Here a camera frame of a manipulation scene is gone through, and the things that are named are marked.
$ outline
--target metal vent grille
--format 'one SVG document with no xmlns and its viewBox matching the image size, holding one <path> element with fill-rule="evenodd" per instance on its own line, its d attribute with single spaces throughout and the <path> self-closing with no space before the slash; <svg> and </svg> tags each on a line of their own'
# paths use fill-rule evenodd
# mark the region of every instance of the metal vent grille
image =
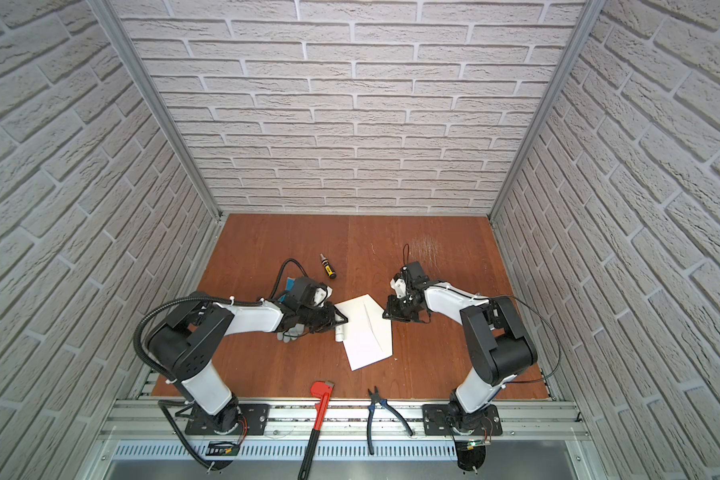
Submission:
<svg viewBox="0 0 720 480">
<path fill-rule="evenodd" d="M 201 456 L 209 460 L 227 458 L 206 456 L 210 440 L 190 441 Z M 448 461 L 456 459 L 454 445 L 449 440 L 377 440 L 374 455 L 368 454 L 365 441 L 320 441 L 315 460 L 394 460 Z M 304 456 L 306 441 L 247 439 L 235 460 L 291 460 Z M 120 440 L 113 460 L 186 460 L 191 458 L 178 440 Z"/>
</svg>

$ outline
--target white brick wallpaper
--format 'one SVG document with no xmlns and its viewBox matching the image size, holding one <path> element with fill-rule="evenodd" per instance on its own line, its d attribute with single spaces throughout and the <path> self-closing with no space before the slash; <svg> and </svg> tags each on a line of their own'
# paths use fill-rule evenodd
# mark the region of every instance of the white brick wallpaper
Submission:
<svg viewBox="0 0 720 480">
<path fill-rule="evenodd" d="M 485 215 L 581 2 L 115 0 L 225 212 Z"/>
<path fill-rule="evenodd" d="M 720 478 L 720 0 L 606 3 L 494 227 L 607 475 Z"/>
<path fill-rule="evenodd" d="M 86 2 L 0 0 L 0 478 L 73 478 L 211 216 Z"/>
</svg>

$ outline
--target gray work glove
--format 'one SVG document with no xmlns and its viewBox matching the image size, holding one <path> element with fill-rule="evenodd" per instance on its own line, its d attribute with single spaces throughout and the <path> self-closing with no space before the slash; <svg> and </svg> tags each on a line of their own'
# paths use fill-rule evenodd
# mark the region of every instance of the gray work glove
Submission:
<svg viewBox="0 0 720 480">
<path fill-rule="evenodd" d="M 286 332 L 278 332 L 277 339 L 282 340 L 284 343 L 296 340 L 304 333 L 304 324 L 297 323 Z"/>
</svg>

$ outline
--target aluminum frame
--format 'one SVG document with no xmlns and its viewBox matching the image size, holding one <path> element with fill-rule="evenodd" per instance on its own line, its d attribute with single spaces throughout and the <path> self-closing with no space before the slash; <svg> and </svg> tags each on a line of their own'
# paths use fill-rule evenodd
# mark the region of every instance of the aluminum frame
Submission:
<svg viewBox="0 0 720 480">
<path fill-rule="evenodd" d="M 90 4 L 91 10 L 94 11 L 96 18 L 98 18 L 99 24 L 106 33 L 106 36 L 110 38 L 110 42 L 120 56 L 123 66 L 134 80 L 134 85 L 139 89 L 139 92 L 141 92 L 144 103 L 152 110 L 155 121 L 157 121 L 157 124 L 163 129 L 168 143 L 176 153 L 176 158 L 179 159 L 179 163 L 184 167 L 187 176 L 197 190 L 202 202 L 208 211 L 211 212 L 213 219 L 219 223 L 222 216 L 219 204 L 216 202 L 216 198 L 213 197 L 206 181 L 202 178 L 200 168 L 197 167 L 197 163 L 195 163 L 190 149 L 186 146 L 184 138 L 181 136 L 176 123 L 173 121 L 173 116 L 168 111 L 163 97 L 161 97 L 157 91 L 157 86 L 146 70 L 141 57 L 136 52 L 136 47 L 131 41 L 128 32 L 125 30 L 120 17 L 115 12 L 112 3 L 110 0 L 90 0 L 88 3 Z"/>
<path fill-rule="evenodd" d="M 94 440 L 86 456 L 78 478 L 101 480 L 112 462 L 120 440 L 175 441 L 176 436 L 157 406 L 160 398 L 143 397 L 136 400 L 116 400 L 104 420 L 100 434 Z M 306 442 L 315 419 L 314 398 L 240 398 L 241 402 L 267 403 L 270 406 L 269 420 L 263 436 L 249 436 L 248 439 L 266 440 L 267 445 L 292 446 L 294 441 Z M 374 441 L 412 442 L 416 445 L 431 442 L 432 446 L 443 445 L 450 436 L 425 436 L 422 405 L 426 403 L 445 404 L 442 399 L 390 400 L 408 420 L 414 436 L 408 437 L 402 425 L 393 415 L 382 409 L 374 416 Z M 586 429 L 586 424 L 576 421 L 579 409 L 575 402 L 497 400 L 496 405 L 504 434 L 494 437 L 495 442 L 522 440 L 563 440 L 566 441 L 576 475 L 580 480 L 599 480 L 604 477 L 600 459 Z M 365 423 L 368 417 L 368 400 L 332 400 L 323 423 L 321 442 L 364 442 Z M 183 428 L 184 418 L 176 423 Z M 191 442 L 220 439 L 217 435 L 188 436 Z M 456 436 L 465 440 L 470 436 Z"/>
<path fill-rule="evenodd" d="M 557 101 L 557 97 L 560 96 L 560 92 L 563 91 L 565 82 L 568 79 L 570 71 L 573 70 L 576 60 L 579 54 L 584 49 L 584 44 L 592 32 L 592 28 L 595 26 L 598 15 L 605 5 L 605 0 L 587 0 L 581 9 L 579 18 L 576 20 L 574 30 L 570 34 L 563 54 L 560 56 L 560 61 L 557 63 L 557 67 L 552 73 L 552 78 L 547 84 L 547 88 L 541 95 L 541 102 L 536 109 L 533 119 L 530 121 L 528 129 L 525 131 L 520 142 L 520 148 L 517 154 L 512 160 L 512 164 L 509 167 L 507 176 L 504 178 L 504 182 L 501 184 L 499 189 L 499 195 L 496 197 L 496 201 L 488 212 L 488 218 L 493 223 L 494 212 L 498 212 L 501 206 L 507 200 L 507 196 L 514 184 L 515 178 L 520 174 L 525 163 L 528 161 L 528 153 L 530 153 L 531 147 L 533 147 L 536 137 L 538 137 L 544 125 L 547 123 L 547 117 L 552 111 L 552 107 Z"/>
</svg>

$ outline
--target black mounting plate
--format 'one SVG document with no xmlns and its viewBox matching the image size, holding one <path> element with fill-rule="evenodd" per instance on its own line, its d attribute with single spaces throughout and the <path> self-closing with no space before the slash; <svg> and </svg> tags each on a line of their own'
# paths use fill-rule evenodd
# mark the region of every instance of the black mounting plate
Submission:
<svg viewBox="0 0 720 480">
<path fill-rule="evenodd" d="M 192 406 L 190 420 L 186 423 L 184 433 L 187 435 L 216 435 L 210 425 L 206 425 L 203 417 L 198 416 L 196 409 L 200 408 L 197 404 Z M 248 422 L 248 435 L 264 435 L 264 427 L 266 427 L 267 417 L 269 415 L 269 405 L 266 403 L 241 403 L 240 412 Z M 238 424 L 228 436 L 239 436 L 242 433 L 242 426 Z"/>
<path fill-rule="evenodd" d="M 448 426 L 446 421 L 446 408 L 447 406 L 442 403 L 428 403 L 422 405 L 422 414 L 424 418 L 424 434 L 426 436 L 448 436 L 451 435 L 451 427 Z M 499 418 L 499 411 L 496 405 L 489 405 L 485 408 L 485 419 L 490 421 L 493 427 L 493 431 L 489 430 L 488 433 L 494 437 L 500 436 L 504 431 L 501 429 L 501 418 Z"/>
</svg>

